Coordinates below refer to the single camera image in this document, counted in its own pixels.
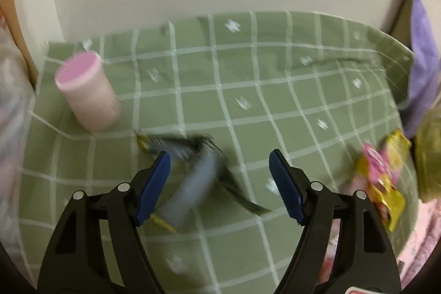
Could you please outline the pink cylindrical jar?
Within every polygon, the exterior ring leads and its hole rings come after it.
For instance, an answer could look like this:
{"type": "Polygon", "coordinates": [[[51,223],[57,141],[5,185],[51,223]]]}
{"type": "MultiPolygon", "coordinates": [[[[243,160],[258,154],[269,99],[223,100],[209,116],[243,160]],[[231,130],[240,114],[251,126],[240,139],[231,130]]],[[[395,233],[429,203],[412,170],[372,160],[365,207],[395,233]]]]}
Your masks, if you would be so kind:
{"type": "Polygon", "coordinates": [[[98,53],[68,58],[56,71],[55,84],[85,130],[104,131],[120,117],[120,103],[98,53]]]}

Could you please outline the dark foil wrapper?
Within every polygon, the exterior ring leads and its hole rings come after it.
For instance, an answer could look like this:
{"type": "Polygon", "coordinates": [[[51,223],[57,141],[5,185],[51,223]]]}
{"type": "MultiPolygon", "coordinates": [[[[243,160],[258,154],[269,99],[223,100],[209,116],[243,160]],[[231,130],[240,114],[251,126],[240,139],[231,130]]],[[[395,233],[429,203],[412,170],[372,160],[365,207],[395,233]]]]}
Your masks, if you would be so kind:
{"type": "Polygon", "coordinates": [[[257,216],[269,213],[245,195],[241,185],[228,168],[228,158],[209,137],[176,137],[137,133],[137,145],[142,152],[157,155],[167,152],[173,160],[186,165],[183,182],[150,218],[172,233],[178,232],[191,211],[208,197],[217,185],[222,186],[244,209],[257,216]]]}

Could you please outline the pink lollipop shaped wrapper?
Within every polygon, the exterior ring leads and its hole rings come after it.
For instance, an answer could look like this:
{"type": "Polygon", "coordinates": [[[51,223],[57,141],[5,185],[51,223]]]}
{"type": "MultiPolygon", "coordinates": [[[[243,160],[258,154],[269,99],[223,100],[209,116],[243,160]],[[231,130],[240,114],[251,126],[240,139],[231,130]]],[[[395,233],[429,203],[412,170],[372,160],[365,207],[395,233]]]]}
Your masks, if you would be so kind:
{"type": "Polygon", "coordinates": [[[396,185],[401,178],[403,167],[404,156],[395,146],[384,143],[378,151],[371,144],[365,143],[357,171],[373,185],[378,185],[384,175],[396,185]]]}

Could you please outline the pink floral bedsheet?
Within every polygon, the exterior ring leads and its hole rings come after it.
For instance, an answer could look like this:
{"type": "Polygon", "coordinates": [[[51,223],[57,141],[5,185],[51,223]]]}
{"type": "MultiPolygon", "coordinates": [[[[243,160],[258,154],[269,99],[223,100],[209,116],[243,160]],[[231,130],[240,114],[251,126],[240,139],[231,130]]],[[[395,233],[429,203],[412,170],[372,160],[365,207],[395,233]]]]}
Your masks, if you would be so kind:
{"type": "MultiPolygon", "coordinates": [[[[318,283],[328,281],[334,264],[338,243],[340,220],[334,219],[324,262],[318,276],[318,283]]],[[[401,287],[405,288],[430,257],[440,239],[440,199],[428,203],[418,200],[418,215],[416,224],[406,245],[397,257],[400,272],[401,287]]]]}

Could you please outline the white plastic bag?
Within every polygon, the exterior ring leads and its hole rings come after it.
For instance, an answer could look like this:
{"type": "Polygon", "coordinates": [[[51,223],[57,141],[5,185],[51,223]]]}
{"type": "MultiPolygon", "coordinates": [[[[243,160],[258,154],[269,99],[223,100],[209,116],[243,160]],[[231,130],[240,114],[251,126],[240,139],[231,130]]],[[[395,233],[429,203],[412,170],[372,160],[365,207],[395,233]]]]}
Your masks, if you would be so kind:
{"type": "Polygon", "coordinates": [[[27,65],[1,17],[1,243],[18,245],[17,207],[23,132],[34,91],[27,65]]]}

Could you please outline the yellow-bagged trash bin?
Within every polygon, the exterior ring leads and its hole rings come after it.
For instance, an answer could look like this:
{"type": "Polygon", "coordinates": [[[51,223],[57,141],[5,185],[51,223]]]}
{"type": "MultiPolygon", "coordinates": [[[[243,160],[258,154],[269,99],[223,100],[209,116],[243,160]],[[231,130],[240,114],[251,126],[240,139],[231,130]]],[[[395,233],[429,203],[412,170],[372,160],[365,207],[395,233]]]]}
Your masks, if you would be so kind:
{"type": "Polygon", "coordinates": [[[441,187],[440,105],[424,116],[415,137],[416,173],[423,203],[440,198],[441,187]]]}

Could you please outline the yellow snack wrapper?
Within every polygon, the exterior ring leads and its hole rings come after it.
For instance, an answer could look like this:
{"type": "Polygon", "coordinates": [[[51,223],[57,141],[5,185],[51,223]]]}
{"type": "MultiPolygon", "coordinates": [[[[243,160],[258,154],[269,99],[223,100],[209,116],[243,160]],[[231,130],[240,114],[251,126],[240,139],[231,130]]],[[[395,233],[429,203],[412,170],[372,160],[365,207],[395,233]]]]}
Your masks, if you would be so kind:
{"type": "Polygon", "coordinates": [[[395,129],[377,150],[367,143],[357,163],[357,175],[367,181],[367,194],[374,204],[383,225],[391,232],[396,229],[406,200],[397,188],[410,156],[411,141],[400,129],[395,129]]]}

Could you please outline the purple pillow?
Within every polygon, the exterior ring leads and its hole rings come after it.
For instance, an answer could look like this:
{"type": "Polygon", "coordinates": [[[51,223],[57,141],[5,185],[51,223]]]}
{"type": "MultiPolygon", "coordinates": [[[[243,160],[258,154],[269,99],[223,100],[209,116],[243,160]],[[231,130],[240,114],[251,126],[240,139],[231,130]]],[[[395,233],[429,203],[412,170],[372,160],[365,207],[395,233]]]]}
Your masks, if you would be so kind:
{"type": "Polygon", "coordinates": [[[440,77],[440,52],[422,0],[402,0],[391,34],[414,54],[400,110],[404,133],[412,138],[437,97],[440,77]]]}

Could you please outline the green checked tablecloth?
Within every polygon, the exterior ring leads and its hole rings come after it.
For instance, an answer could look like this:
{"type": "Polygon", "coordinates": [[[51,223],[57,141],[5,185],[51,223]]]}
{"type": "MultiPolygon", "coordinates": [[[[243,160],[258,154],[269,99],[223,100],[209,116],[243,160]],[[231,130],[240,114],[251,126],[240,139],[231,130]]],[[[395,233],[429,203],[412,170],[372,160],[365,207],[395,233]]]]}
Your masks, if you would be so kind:
{"type": "Polygon", "coordinates": [[[108,192],[152,160],[135,137],[205,135],[227,156],[262,217],[216,187],[177,234],[139,230],[168,293],[272,293],[301,235],[268,170],[281,150],[331,190],[354,174],[366,143],[401,127],[413,53],[339,17],[279,13],[199,16],[158,28],[51,44],[31,109],[20,195],[22,252],[38,277],[45,249],[77,190],[108,192]],[[90,134],[55,85],[61,63],[98,52],[120,119],[90,134]]]}

